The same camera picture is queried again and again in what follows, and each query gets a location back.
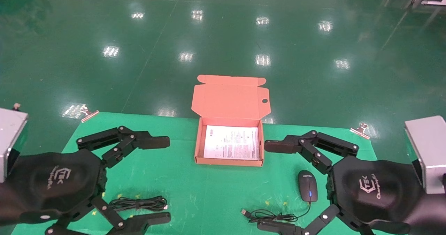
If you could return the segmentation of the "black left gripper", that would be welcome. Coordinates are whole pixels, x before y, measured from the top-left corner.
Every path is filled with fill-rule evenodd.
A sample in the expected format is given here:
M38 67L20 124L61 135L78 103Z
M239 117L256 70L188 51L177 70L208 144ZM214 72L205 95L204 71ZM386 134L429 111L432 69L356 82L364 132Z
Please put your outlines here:
M0 185L1 226L38 224L57 220L46 235L84 235L68 229L71 222L95 207L113 228L107 235L144 235L153 225L171 221L169 212L137 215L126 220L100 196L107 182L106 168L113 168L135 149L170 146L168 136L152 136L125 126L78 138L80 151L22 156ZM90 151L113 145L102 160Z

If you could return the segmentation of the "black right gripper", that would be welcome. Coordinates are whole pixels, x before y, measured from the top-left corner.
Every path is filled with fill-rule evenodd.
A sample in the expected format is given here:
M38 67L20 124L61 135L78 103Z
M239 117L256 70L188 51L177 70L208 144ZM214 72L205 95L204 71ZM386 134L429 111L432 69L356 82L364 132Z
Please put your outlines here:
M444 235L445 194L427 194L411 165L358 159L359 146L311 130L266 140L271 153L300 154L322 174L329 173L330 206L306 227L292 223L290 214L257 217L257 228L278 235L318 235L335 218L361 235L373 230L395 235ZM336 154L336 164L320 152Z

